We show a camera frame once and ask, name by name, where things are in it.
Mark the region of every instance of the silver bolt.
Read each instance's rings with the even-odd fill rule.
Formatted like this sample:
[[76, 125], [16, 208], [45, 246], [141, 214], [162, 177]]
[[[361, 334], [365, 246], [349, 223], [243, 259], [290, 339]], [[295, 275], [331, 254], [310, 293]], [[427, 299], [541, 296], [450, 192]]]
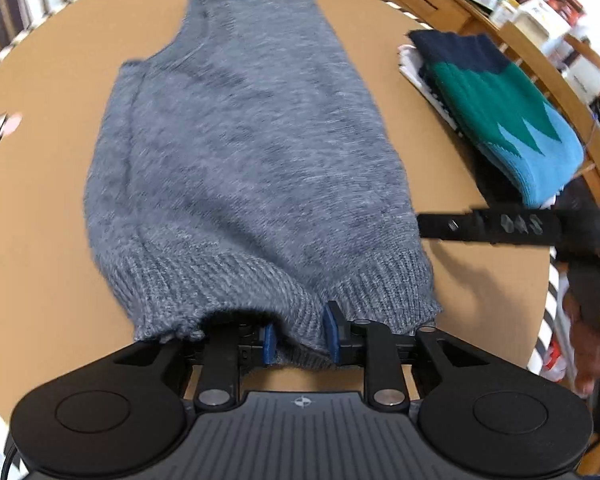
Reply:
[[382, 404], [383, 406], [396, 406], [404, 402], [404, 393], [399, 390], [387, 389], [387, 390], [379, 390], [374, 393], [374, 400], [378, 404]]
[[231, 396], [224, 390], [205, 390], [198, 396], [198, 400], [207, 406], [220, 406], [227, 402]]

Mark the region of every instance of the knit fabric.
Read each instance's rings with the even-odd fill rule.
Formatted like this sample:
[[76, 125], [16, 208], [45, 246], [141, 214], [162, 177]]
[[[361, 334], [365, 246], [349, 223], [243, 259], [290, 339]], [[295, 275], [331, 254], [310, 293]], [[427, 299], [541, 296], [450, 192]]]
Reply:
[[410, 38], [425, 59], [425, 79], [525, 206], [540, 207], [572, 179], [584, 160], [578, 137], [487, 35], [418, 30]]
[[400, 159], [314, 0], [189, 0], [122, 66], [84, 207], [140, 339], [237, 310], [323, 351], [328, 300], [395, 333], [440, 310]]

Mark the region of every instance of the round table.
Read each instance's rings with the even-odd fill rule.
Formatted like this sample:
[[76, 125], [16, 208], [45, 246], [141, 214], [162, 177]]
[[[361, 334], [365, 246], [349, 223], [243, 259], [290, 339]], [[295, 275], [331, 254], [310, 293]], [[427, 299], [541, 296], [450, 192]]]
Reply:
[[[176, 33], [187, 0], [78, 0], [0, 62], [0, 113], [22, 112], [0, 144], [0, 414], [33, 387], [132, 341], [91, 261], [82, 192], [120, 64]], [[382, 0], [317, 0], [384, 117], [416, 211], [483, 206], [454, 134], [400, 75], [397, 46], [420, 25]], [[549, 251], [425, 242], [440, 328], [525, 366], [547, 294]], [[360, 387], [360, 374], [276, 370], [250, 386]]]

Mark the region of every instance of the stack of folded clothes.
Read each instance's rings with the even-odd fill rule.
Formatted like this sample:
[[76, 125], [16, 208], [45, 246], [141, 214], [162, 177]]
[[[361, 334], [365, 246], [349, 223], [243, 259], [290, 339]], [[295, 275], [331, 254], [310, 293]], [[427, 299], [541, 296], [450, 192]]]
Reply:
[[566, 120], [486, 35], [409, 36], [401, 72], [512, 183], [523, 205], [552, 200], [584, 160]]

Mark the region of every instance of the crosshair logo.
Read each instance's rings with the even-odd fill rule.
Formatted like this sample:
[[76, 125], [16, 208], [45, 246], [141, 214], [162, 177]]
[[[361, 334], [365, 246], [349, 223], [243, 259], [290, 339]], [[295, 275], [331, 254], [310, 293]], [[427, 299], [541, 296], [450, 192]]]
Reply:
[[296, 400], [294, 400], [294, 404], [298, 407], [298, 408], [306, 408], [309, 404], [311, 404], [313, 401], [311, 399], [308, 399], [305, 396], [302, 397], [298, 397]]

